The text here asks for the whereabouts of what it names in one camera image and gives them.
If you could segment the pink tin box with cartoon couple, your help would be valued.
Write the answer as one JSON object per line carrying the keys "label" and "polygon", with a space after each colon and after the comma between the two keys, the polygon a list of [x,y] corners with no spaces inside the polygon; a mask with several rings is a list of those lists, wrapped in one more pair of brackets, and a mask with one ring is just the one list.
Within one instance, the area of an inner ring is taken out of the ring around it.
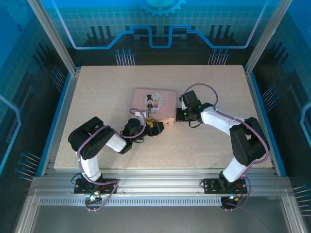
{"label": "pink tin box with cartoon couple", "polygon": [[174,125],[176,121],[177,93],[166,90],[136,89],[131,108],[149,112],[150,119]]}

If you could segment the grey metal panel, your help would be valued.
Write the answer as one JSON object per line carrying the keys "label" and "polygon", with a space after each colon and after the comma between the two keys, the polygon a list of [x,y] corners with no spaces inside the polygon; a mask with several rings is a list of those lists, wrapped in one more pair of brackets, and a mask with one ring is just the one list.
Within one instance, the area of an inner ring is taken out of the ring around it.
{"label": "grey metal panel", "polygon": [[225,212],[219,207],[43,206],[31,233],[290,233],[275,207]]}

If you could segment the aluminium frame rail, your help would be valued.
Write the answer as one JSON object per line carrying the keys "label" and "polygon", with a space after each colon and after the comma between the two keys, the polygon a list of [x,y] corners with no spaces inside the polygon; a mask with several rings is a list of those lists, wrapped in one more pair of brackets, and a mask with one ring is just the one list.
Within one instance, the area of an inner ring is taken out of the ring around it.
{"label": "aluminium frame rail", "polygon": [[[35,177],[29,195],[70,196],[74,185],[71,179],[76,169],[51,169],[44,177]],[[220,169],[103,169],[106,179],[120,180],[119,196],[202,196],[200,182],[217,178]],[[253,168],[246,174],[252,197],[274,197],[292,194],[288,177],[280,177],[272,168]]]}

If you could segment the aluminium side rail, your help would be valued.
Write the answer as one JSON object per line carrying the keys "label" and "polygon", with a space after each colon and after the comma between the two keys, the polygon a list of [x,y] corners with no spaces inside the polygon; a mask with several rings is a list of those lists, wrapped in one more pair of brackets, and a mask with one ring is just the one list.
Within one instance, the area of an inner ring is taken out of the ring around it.
{"label": "aluminium side rail", "polygon": [[286,171],[253,72],[247,74],[246,79],[259,118],[260,125],[270,146],[269,160],[272,163],[277,176],[286,176]]}
{"label": "aluminium side rail", "polygon": [[36,172],[37,177],[45,176],[50,160],[57,156],[80,71],[78,67],[75,74],[69,74],[66,78]]}

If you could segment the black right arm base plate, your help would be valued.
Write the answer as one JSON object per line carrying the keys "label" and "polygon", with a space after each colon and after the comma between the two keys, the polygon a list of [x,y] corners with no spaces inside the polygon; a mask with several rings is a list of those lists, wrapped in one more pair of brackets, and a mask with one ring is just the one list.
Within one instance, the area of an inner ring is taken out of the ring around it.
{"label": "black right arm base plate", "polygon": [[200,182],[205,194],[247,194],[246,182],[238,179],[233,183],[221,184],[219,179],[203,179]]}

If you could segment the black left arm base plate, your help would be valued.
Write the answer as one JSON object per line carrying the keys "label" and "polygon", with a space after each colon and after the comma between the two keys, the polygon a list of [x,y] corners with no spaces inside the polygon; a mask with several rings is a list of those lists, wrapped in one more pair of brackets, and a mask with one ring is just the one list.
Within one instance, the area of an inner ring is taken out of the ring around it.
{"label": "black left arm base plate", "polygon": [[95,193],[96,191],[99,191],[100,194],[110,194],[111,192],[115,194],[116,191],[113,191],[115,187],[116,183],[106,185],[96,185],[88,182],[87,180],[79,178],[75,181],[74,184],[74,194],[92,194]]}

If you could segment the aluminium frame post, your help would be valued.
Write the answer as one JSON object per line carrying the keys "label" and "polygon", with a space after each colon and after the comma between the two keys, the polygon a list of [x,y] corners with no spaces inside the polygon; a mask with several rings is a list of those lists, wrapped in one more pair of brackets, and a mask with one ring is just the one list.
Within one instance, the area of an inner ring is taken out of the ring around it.
{"label": "aluminium frame post", "polygon": [[268,45],[270,39],[276,32],[280,22],[282,21],[285,13],[287,12],[290,4],[293,0],[280,0],[275,11],[273,12],[270,20],[267,23],[258,43],[256,44],[248,62],[245,66],[245,74],[246,76],[250,75],[253,68],[255,67],[257,61],[261,57],[263,51]]}
{"label": "aluminium frame post", "polygon": [[77,73],[76,65],[74,64],[68,50],[66,49],[60,35],[58,34],[55,26],[53,25],[41,1],[27,0],[27,2],[30,5],[31,9],[33,10],[38,21],[40,22],[41,26],[43,27],[48,38],[55,47],[58,55],[60,56],[61,60],[63,61],[69,73],[72,75],[76,75]]}

